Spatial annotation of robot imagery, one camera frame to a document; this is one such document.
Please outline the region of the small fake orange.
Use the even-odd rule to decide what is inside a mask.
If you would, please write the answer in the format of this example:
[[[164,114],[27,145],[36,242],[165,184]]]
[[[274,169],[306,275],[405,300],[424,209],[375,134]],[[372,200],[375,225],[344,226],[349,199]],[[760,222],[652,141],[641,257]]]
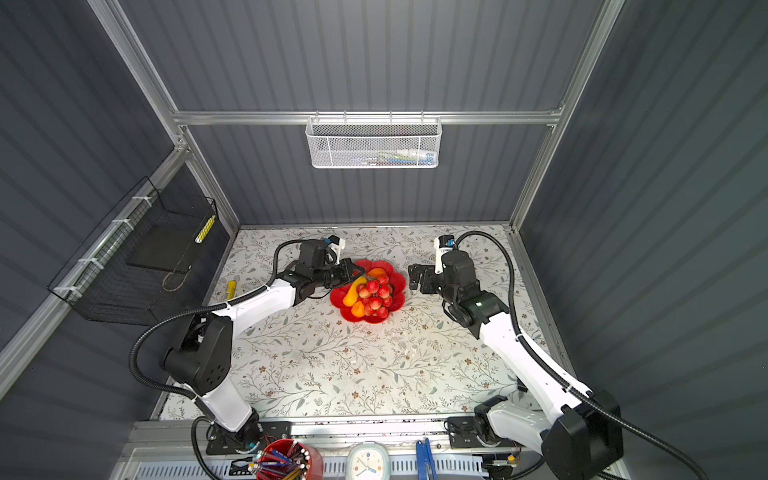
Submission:
[[[362,301],[357,301],[351,308],[350,313],[355,318],[362,318],[366,315],[366,305]]]

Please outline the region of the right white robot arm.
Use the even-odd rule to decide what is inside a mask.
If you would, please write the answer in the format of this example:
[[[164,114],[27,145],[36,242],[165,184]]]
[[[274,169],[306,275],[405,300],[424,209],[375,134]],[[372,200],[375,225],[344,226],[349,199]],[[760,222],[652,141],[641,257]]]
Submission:
[[[608,478],[624,453],[620,427],[579,400],[588,387],[515,326],[512,304],[482,289],[467,252],[443,248],[434,264],[409,266],[408,280],[410,289],[440,296],[444,313],[498,355],[538,406],[531,411],[503,396],[478,405],[479,441],[525,446],[559,479]]]

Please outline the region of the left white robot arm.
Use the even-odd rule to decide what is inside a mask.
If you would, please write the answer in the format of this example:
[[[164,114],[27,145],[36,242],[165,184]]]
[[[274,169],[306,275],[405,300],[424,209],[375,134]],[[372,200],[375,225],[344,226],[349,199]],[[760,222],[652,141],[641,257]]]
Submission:
[[[335,235],[279,244],[263,286],[192,314],[186,332],[161,360],[162,369],[237,450],[254,449],[263,430],[258,413],[232,379],[235,339],[311,298],[319,288],[330,291],[363,278],[364,269],[342,256],[344,245]]]

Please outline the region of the red fake grape bunch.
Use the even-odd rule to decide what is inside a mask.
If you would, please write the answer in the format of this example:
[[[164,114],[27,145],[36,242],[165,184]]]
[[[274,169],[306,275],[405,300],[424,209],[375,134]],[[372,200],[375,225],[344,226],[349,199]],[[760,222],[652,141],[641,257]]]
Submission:
[[[359,287],[359,299],[365,305],[366,315],[362,319],[383,321],[389,317],[389,307],[393,301],[389,277],[379,280],[368,279],[365,286]]]

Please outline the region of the yellow fake corn cob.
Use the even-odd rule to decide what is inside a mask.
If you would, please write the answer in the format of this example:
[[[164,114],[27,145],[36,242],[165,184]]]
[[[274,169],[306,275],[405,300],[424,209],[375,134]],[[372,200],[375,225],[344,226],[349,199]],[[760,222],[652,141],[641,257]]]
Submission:
[[[368,280],[365,276],[358,277],[349,287],[343,298],[343,305],[351,308],[359,299],[359,287],[365,286]]]

